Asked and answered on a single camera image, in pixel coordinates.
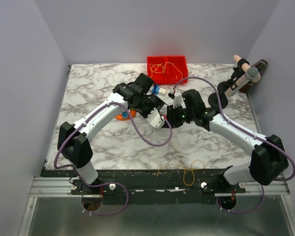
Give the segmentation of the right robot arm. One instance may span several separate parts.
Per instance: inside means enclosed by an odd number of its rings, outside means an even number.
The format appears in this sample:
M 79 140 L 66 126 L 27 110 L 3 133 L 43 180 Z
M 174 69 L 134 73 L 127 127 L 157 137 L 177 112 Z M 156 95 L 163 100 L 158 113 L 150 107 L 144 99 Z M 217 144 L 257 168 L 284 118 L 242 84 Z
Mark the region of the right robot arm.
M 255 133 L 231 121 L 217 108 L 206 107 L 200 93 L 195 89 L 174 97 L 172 105 L 167 107 L 166 117 L 173 128 L 193 122 L 228 139 L 250 156 L 249 163 L 231 166 L 223 171 L 221 181 L 228 185 L 254 181 L 269 185 L 289 166 L 278 136 L 267 137 Z

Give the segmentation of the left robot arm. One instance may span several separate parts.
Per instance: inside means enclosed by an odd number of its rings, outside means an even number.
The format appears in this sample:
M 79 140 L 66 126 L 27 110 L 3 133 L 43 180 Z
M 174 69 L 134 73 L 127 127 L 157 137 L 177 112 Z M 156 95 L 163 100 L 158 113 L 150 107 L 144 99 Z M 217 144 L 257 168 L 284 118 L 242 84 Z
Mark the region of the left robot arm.
M 99 174 L 91 159 L 93 138 L 117 115 L 130 109 L 139 113 L 154 128 L 160 129 L 165 119 L 159 110 L 164 102 L 149 92 L 156 87 L 155 82 L 141 73 L 135 81 L 116 85 L 113 92 L 90 114 L 70 124 L 64 122 L 59 128 L 58 152 L 75 168 L 80 177 L 87 183 L 94 183 Z

